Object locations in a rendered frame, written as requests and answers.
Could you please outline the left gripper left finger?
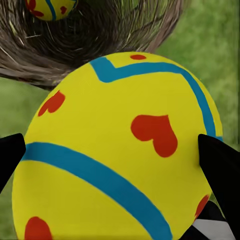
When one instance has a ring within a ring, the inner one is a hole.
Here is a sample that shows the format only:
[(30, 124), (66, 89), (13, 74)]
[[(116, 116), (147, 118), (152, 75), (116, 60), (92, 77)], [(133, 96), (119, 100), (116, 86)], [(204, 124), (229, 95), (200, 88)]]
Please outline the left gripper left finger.
[(26, 152), (21, 133), (0, 138), (0, 193)]

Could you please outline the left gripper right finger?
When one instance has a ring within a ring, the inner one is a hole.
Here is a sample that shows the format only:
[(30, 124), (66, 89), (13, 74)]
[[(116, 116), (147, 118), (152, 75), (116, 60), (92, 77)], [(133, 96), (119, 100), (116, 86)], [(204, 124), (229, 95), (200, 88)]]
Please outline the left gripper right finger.
[(198, 135), (199, 165), (236, 240), (240, 240), (240, 152), (219, 139)]

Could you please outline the easter egg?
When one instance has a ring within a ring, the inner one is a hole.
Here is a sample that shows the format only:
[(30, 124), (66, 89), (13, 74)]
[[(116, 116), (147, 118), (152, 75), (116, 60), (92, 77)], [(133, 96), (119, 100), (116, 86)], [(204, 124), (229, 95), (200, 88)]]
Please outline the easter egg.
[(205, 86), (147, 52), (98, 56), (46, 97), (14, 170), (18, 240), (179, 240), (212, 194), (199, 134), (223, 142)]
[(76, 9), (79, 0), (24, 0), (30, 13), (42, 21), (62, 20)]

